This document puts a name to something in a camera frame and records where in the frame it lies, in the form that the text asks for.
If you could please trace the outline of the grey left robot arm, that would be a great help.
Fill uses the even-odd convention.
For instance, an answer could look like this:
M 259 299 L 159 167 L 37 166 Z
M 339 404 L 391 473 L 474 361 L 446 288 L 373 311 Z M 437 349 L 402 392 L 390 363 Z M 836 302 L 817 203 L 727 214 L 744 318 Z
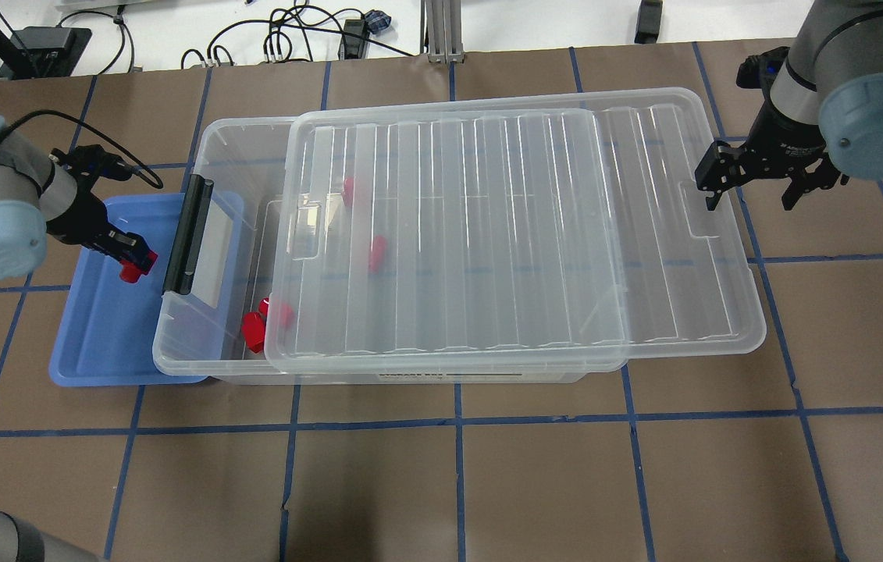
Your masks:
M 138 281 L 155 266 L 156 253 L 141 235 L 109 221 L 94 185 L 101 179 L 138 178 L 159 189 L 162 181 L 105 135 L 99 144 L 69 151 L 39 148 L 20 129 L 45 116 L 63 119 L 64 113 L 38 110 L 12 123 L 0 115 L 0 280 L 27 276 L 41 266 L 46 242 L 55 238 L 116 260 L 124 281 Z

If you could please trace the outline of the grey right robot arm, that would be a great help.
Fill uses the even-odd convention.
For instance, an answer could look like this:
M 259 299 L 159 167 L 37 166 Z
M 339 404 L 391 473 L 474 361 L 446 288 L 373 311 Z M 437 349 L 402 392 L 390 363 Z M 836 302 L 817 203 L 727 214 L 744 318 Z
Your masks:
M 709 210 L 755 180 L 787 180 L 782 207 L 852 178 L 883 180 L 883 1 L 816 1 L 794 42 L 747 57 L 737 86 L 761 92 L 750 132 L 715 140 L 695 170 Z

